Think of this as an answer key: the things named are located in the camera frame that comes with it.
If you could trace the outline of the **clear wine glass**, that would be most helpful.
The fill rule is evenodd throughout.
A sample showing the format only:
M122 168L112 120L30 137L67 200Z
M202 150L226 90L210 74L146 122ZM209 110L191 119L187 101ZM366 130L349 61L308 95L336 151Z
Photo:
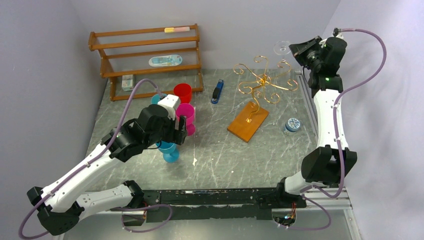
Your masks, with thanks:
M278 66L285 64L287 62L286 55L291 53L289 45L290 45L290 42L285 40L278 41L274 44L273 51L275 52L275 54L281 56L281 59L277 64Z

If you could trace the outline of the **blue wine glass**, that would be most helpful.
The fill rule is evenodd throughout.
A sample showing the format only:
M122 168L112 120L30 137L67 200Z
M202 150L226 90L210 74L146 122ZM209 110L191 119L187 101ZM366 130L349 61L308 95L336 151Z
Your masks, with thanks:
M158 150L162 153L163 159L167 163L174 163L180 157L180 152L177 149L177 145L175 143L161 141L156 143Z

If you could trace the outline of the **pink plastic wine glass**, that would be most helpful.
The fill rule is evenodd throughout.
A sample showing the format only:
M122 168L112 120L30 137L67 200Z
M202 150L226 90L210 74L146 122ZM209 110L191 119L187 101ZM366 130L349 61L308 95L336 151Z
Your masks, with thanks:
M186 117L187 135L192 136L196 131L196 127L194 125L195 108L190 103L181 103L175 113L178 119L181 116Z

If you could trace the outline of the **teal plastic wine glass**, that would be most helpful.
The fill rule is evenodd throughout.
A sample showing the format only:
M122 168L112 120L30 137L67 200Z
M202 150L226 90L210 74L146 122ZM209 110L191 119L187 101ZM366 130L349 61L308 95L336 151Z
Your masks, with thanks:
M162 94L155 94L154 96L151 97L150 103L157 105L162 99L166 98L167 94L162 93Z

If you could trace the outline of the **red plastic wine glass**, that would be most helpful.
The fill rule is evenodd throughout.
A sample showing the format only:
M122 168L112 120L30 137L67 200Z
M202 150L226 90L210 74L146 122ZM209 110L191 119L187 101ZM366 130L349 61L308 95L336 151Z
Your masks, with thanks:
M174 87L173 94L179 97L181 103L189 104L192 100L192 87L187 83L179 83Z

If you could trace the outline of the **gold wire wine glass rack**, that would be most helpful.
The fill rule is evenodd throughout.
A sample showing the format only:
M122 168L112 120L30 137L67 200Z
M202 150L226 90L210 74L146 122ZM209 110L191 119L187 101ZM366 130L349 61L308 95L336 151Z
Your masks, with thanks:
M245 143L251 140L269 115L269 112L261 107L260 99L265 100L271 105L275 105L281 100L281 96L276 90L294 92L299 88L298 82L290 78L286 81L288 84L287 87L274 83L275 80L288 76L292 71L291 65L284 58L277 63L277 67L283 69L283 72L274 77L268 73L269 60L267 57L258 55L254 57L253 61L255 63L265 62L265 67L261 74L255 73L243 63L235 64L232 69L239 76L243 75L245 71L248 71L254 76L254 80L252 81L238 83L237 90L244 95L249 95L252 100L246 104L227 127L230 133Z

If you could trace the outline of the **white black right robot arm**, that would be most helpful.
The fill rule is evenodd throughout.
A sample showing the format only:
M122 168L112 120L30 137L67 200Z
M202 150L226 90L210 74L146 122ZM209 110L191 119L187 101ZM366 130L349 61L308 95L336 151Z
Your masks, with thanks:
M294 59L310 70L308 86L316 108L318 123L317 147L301 163L301 170L285 177L277 186L275 202L288 207L301 194L312 188L337 184L337 197L347 173L357 162L355 151L349 149L342 120L343 81L337 71L346 52L347 42L342 37L322 39L316 36L303 43L290 44Z

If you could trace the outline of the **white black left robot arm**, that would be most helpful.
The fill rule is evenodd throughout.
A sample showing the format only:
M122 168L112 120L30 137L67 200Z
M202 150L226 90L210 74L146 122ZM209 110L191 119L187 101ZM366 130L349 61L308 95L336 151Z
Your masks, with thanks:
M118 126L63 177L48 186L31 188L27 197L33 205L32 212L37 214L46 232L61 235L79 221L110 209L139 209L145 194L133 180L94 193L87 193L87 189L103 173L145 150L164 143L183 144L188 135L188 118L177 116L176 111L176 107L164 103L151 104L143 108L137 118L121 119Z

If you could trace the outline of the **wooden shelf rack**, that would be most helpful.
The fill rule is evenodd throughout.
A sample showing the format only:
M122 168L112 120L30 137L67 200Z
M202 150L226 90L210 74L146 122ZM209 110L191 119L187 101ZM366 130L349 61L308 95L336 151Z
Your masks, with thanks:
M89 34L88 48L98 52L100 76L109 80L109 99L127 100L117 95L123 76L146 76L180 71L196 71L191 84L194 93L204 90L198 24Z

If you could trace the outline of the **blue stapler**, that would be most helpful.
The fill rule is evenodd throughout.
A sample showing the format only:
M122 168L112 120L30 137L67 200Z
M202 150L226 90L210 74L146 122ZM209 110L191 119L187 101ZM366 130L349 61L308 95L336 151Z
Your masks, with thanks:
M219 102L223 87L224 87L224 80L219 79L212 93L212 97L210 101L212 104L217 104Z

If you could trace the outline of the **small teal white box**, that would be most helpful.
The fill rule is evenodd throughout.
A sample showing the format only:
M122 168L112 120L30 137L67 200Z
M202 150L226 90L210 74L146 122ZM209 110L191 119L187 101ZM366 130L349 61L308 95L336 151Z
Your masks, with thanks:
M135 77L133 74L123 75L121 79L121 88L125 92L131 92L135 87Z

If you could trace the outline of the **blue white oval package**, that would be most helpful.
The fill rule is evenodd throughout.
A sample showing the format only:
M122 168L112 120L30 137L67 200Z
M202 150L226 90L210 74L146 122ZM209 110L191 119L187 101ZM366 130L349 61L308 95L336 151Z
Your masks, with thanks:
M154 56L149 59L148 64L151 67L174 67L183 62L183 58L178 54Z

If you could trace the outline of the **yellow pink eraser bar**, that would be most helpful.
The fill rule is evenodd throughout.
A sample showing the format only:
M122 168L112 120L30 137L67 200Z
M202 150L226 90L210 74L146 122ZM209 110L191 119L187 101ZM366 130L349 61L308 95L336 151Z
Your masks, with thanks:
M180 32L189 32L191 28L189 26L181 26L181 27L166 27L164 29L165 33L180 33Z

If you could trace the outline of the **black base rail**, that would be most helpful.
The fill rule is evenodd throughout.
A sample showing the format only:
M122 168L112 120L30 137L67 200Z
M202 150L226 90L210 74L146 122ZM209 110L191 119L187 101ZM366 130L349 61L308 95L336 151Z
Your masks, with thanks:
M144 190L125 209L151 207L146 211L147 223L171 220L208 220L254 218L272 220L273 209L305 208L299 195L285 193L276 187L225 188L197 190Z

